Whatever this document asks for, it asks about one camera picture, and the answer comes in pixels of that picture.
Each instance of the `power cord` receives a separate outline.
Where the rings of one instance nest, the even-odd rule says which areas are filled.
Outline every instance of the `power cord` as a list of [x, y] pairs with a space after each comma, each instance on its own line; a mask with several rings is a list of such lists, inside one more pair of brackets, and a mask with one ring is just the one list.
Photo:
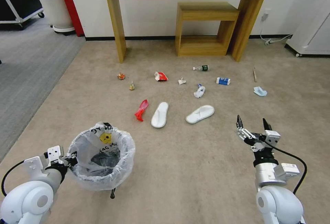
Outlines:
[[290, 34], [290, 35], [287, 35], [287, 36], [285, 36], [285, 37], [283, 37], [283, 38], [281, 38], [281, 39], [279, 39], [279, 40], [275, 40], [275, 41], [273, 41], [271, 38], [269, 38], [269, 39], [267, 39], [267, 40], [264, 39], [264, 38], [261, 36], [261, 33], [262, 33], [262, 27], [261, 27], [261, 31], [260, 31], [260, 38], [261, 38], [262, 40], [265, 41], [265, 45], [269, 45], [269, 44], [272, 44], [272, 43], [274, 43], [274, 42], [280, 42], [280, 41], [286, 39], [287, 37], [293, 35], [293, 34]]
[[14, 170], [16, 167], [18, 167], [20, 164], [23, 164], [24, 163], [24, 160], [22, 160], [21, 162], [17, 163], [16, 165], [14, 165], [12, 168], [10, 168], [8, 170], [8, 172], [6, 172], [6, 174], [3, 176], [3, 179], [2, 179], [2, 182], [1, 182], [1, 192], [3, 193], [4, 196], [7, 195], [6, 191], [4, 190], [4, 182], [6, 180], [6, 177], [8, 176], [8, 174]]
[[301, 158], [299, 158], [298, 156], [295, 156], [295, 155], [293, 155], [291, 153], [288, 153], [288, 152], [283, 151], [283, 150], [281, 150], [281, 149], [279, 149], [277, 147], [274, 147], [273, 145], [269, 144], [267, 141], [264, 141], [264, 143], [266, 143], [268, 146], [270, 146], [271, 148], [273, 148], [273, 149], [275, 149], [275, 150], [277, 150], [277, 151], [279, 151], [281, 153], [284, 153], [286, 155], [289, 155], [289, 156], [291, 156], [291, 157], [299, 160], [304, 165], [304, 173], [303, 173], [301, 179], [299, 180], [298, 184], [296, 185], [295, 189], [293, 190], [293, 194], [296, 194], [298, 188], [300, 187], [301, 183], [303, 182], [303, 180], [304, 180], [304, 178], [305, 178], [305, 176], [307, 174], [307, 165], [306, 165], [306, 163]]

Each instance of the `wall outlet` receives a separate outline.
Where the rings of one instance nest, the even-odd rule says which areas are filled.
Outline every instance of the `wall outlet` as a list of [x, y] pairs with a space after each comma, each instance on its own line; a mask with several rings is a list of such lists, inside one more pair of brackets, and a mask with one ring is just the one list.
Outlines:
[[261, 17], [261, 22], [265, 21], [268, 18], [270, 12], [271, 12], [270, 8], [265, 9], [264, 14]]

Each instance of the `garbage bag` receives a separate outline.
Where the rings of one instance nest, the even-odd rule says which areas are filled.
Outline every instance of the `garbage bag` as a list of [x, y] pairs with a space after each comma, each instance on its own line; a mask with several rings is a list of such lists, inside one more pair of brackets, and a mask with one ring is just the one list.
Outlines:
[[99, 122], [72, 141], [68, 154], [74, 152], [78, 163], [70, 170], [76, 181], [89, 190], [112, 190], [131, 173], [135, 144], [128, 132]]

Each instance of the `flower pot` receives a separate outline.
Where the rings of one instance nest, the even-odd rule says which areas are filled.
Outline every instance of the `flower pot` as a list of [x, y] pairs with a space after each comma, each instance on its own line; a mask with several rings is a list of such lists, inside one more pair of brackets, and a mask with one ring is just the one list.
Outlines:
[[56, 32], [69, 32], [75, 30], [64, 0], [40, 0], [46, 17]]

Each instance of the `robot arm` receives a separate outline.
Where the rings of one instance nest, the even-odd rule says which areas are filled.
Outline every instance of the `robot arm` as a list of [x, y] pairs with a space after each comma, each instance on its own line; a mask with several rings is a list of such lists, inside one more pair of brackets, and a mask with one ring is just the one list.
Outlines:
[[281, 163], [274, 158], [272, 149], [276, 148], [280, 134], [263, 119], [265, 133], [252, 133], [243, 127], [237, 116], [236, 134], [254, 153], [253, 165], [256, 169], [256, 203], [265, 224], [305, 224], [304, 209], [298, 198], [283, 186], [289, 178], [300, 174], [295, 164]]
[[50, 214], [54, 195], [67, 169], [77, 164], [76, 154], [64, 156], [55, 146], [46, 153], [24, 160], [31, 180], [14, 188], [4, 198], [0, 216], [8, 224], [40, 224]]

